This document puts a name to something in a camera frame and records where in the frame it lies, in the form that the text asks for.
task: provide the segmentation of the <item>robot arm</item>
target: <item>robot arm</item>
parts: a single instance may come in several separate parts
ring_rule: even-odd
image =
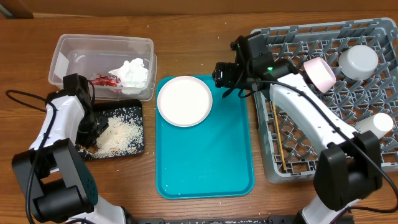
[[[317,196],[297,214],[294,224],[330,223],[342,209],[381,188],[381,174],[352,148],[350,142],[336,133],[308,99],[298,92],[304,92],[344,135],[380,167],[380,144],[372,132],[359,134],[330,111],[304,81],[309,74],[299,74],[287,59],[275,62],[261,33],[238,37],[231,43],[231,49],[236,51],[235,63],[217,63],[213,72],[217,87],[230,88],[224,97],[234,88],[261,91],[293,118],[318,153],[318,167],[313,181]],[[310,76],[314,84],[320,83],[316,75]],[[298,92],[278,83],[292,86]],[[348,162],[346,156],[351,156],[352,160]]]
[[[325,106],[307,86],[303,76],[291,73],[278,78],[278,82],[288,84],[305,92],[305,94],[322,109],[322,111],[341,129],[344,134],[346,134],[350,139],[354,137],[353,133],[357,132],[355,128],[342,121],[332,111],[330,111],[329,108]],[[269,95],[270,100],[282,108],[309,138],[314,149],[317,151],[317,154],[320,154],[322,150],[327,149],[328,144],[331,142],[335,144],[345,142],[345,140],[336,133],[336,131],[325,121],[310,102],[296,92],[280,85],[271,84]]]
[[[89,147],[108,127],[108,120],[93,111],[87,82],[77,74],[68,75],[63,78],[64,89],[48,95],[46,101],[57,109],[49,138],[38,150],[53,116],[53,108],[47,105],[40,134],[30,150],[14,156],[12,168],[25,194],[30,158],[39,153],[30,191],[30,211],[39,222],[82,218],[96,224],[129,224],[132,217],[125,209],[98,195],[95,180],[75,149],[76,144]],[[58,171],[62,179],[47,184],[41,181]]]

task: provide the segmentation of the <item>dish rack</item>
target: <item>dish rack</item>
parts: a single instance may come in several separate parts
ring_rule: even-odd
[[[355,126],[357,121],[376,113],[394,120],[392,131],[381,139],[382,168],[398,169],[398,30],[389,18],[331,22],[299,26],[255,29],[275,60],[286,58],[303,70],[307,60],[321,57],[332,68],[337,82],[326,93],[313,92],[338,117]],[[371,78],[350,80],[341,72],[338,59],[354,45],[367,45],[377,53],[379,63]],[[259,122],[258,136],[266,178],[272,183],[310,180],[317,169],[317,154],[310,141],[292,119],[277,107],[282,149],[277,143],[272,102],[261,92],[254,94]],[[284,153],[286,170],[282,168]]]

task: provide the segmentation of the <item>white tissue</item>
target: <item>white tissue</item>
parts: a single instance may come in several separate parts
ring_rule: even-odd
[[[144,67],[144,61],[141,58],[133,59],[131,62],[125,61],[123,66],[109,71],[110,74],[120,78],[123,87],[145,87],[148,79],[148,69]],[[122,90],[124,94],[139,93],[140,90]]]

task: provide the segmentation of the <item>red object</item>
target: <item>red object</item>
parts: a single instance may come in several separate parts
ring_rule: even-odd
[[[101,86],[122,86],[120,78],[110,75],[107,77],[99,77],[92,80],[94,85],[101,85]]]

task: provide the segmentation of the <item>white plate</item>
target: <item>white plate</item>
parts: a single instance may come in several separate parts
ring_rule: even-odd
[[[163,119],[178,127],[201,123],[209,115],[213,97],[209,87],[190,76],[168,81],[157,96],[157,108]]]

